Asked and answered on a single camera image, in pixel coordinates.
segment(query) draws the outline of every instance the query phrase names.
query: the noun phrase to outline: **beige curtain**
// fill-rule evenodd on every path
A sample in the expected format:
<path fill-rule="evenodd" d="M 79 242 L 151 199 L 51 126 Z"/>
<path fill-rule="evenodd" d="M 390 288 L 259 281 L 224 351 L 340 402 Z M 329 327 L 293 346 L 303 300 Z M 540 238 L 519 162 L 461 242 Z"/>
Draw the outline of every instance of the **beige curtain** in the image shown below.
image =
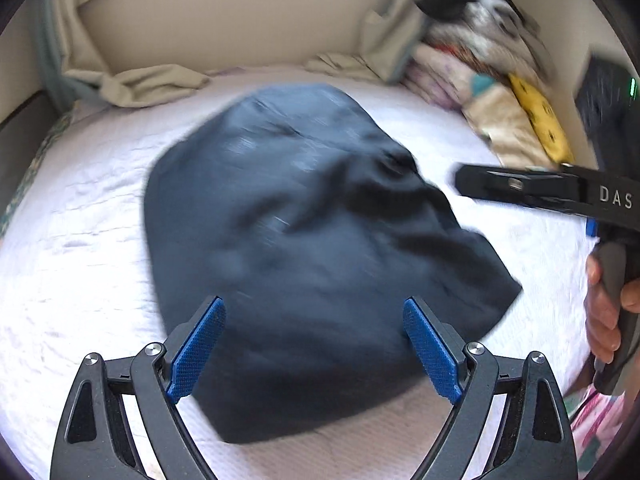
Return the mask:
<path fill-rule="evenodd" d="M 306 68 L 332 75 L 397 82 L 425 23 L 426 17 L 414 0 L 392 0 L 384 16 L 371 11 L 365 17 L 358 54 L 320 54 L 309 60 Z"/>
<path fill-rule="evenodd" d="M 111 72 L 78 15 L 78 0 L 53 0 L 62 75 L 96 88 L 105 101 L 120 107 L 142 108 L 186 97 L 209 78 L 193 70 L 168 64 Z"/>

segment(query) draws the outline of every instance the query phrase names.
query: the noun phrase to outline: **navy fabric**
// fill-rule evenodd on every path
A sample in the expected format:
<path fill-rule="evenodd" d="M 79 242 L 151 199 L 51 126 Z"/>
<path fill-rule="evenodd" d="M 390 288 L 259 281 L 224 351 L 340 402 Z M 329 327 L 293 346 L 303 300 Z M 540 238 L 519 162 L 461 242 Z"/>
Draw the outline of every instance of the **navy fabric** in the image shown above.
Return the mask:
<path fill-rule="evenodd" d="M 312 430 L 417 383 L 408 297 L 477 340 L 520 293 L 411 153 L 328 85 L 265 88 L 211 118 L 153 168 L 144 214 L 167 331 L 225 301 L 193 395 L 227 442 Z"/>

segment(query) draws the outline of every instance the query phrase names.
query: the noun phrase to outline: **metal pivot screw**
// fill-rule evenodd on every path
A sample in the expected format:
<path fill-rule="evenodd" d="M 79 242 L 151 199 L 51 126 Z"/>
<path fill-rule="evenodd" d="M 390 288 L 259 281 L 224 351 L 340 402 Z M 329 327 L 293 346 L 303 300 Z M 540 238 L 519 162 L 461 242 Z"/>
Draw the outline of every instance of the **metal pivot screw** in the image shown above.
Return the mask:
<path fill-rule="evenodd" d="M 473 355 L 482 355 L 484 354 L 484 345 L 482 343 L 469 343 L 466 346 L 466 349 L 469 350 L 469 353 Z"/>
<path fill-rule="evenodd" d="M 149 356 L 158 355 L 162 351 L 162 345 L 160 343 L 151 343 L 145 346 L 145 354 Z"/>
<path fill-rule="evenodd" d="M 532 352 L 531 359 L 533 362 L 538 363 L 539 365 L 541 365 L 546 360 L 544 354 L 541 354 L 540 352 Z"/>
<path fill-rule="evenodd" d="M 522 183 L 522 181 L 518 180 L 517 178 L 510 178 L 507 183 L 509 184 L 509 187 L 511 189 L 514 189 L 516 191 L 522 191 L 522 189 L 524 188 L 524 184 Z"/>
<path fill-rule="evenodd" d="M 98 354 L 87 354 L 84 356 L 83 363 L 87 366 L 95 365 L 98 362 Z"/>

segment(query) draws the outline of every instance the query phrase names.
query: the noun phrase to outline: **yellow pillow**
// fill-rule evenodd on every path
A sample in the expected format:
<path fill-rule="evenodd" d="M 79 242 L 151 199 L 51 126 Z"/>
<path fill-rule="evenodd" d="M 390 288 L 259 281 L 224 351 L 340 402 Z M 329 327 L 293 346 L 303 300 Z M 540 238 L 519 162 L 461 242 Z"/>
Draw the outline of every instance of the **yellow pillow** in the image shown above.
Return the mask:
<path fill-rule="evenodd" d="M 537 88 L 519 77 L 509 74 L 509 81 L 513 93 L 516 94 L 520 106 L 529 116 L 531 126 L 549 158 L 558 164 L 561 162 L 573 164 L 574 154 L 549 101 Z"/>

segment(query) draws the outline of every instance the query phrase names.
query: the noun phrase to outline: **finger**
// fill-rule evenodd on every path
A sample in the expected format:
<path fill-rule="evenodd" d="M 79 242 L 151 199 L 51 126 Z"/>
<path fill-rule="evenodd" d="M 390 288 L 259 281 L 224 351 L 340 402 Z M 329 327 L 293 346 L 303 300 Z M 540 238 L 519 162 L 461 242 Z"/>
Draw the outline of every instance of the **finger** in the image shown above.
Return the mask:
<path fill-rule="evenodd" d="M 620 304 L 625 310 L 640 314 L 640 280 L 633 280 L 622 288 Z"/>
<path fill-rule="evenodd" d="M 597 319 L 610 330 L 618 326 L 620 313 L 613 306 L 611 298 L 601 283 L 589 287 L 585 308 L 587 310 L 587 318 Z"/>
<path fill-rule="evenodd" d="M 615 352 L 620 348 L 620 330 L 613 330 L 605 327 L 601 322 L 593 317 L 587 318 L 587 333 L 591 338 L 599 343 L 599 345 L 609 352 Z"/>
<path fill-rule="evenodd" d="M 602 266 L 593 254 L 587 256 L 586 271 L 589 285 L 595 285 L 602 279 Z"/>
<path fill-rule="evenodd" d="M 599 341 L 595 339 L 588 330 L 587 330 L 587 341 L 589 342 L 589 348 L 591 348 L 591 353 L 595 355 L 597 359 L 599 359 L 605 364 L 610 364 L 613 361 L 613 351 L 601 345 Z"/>

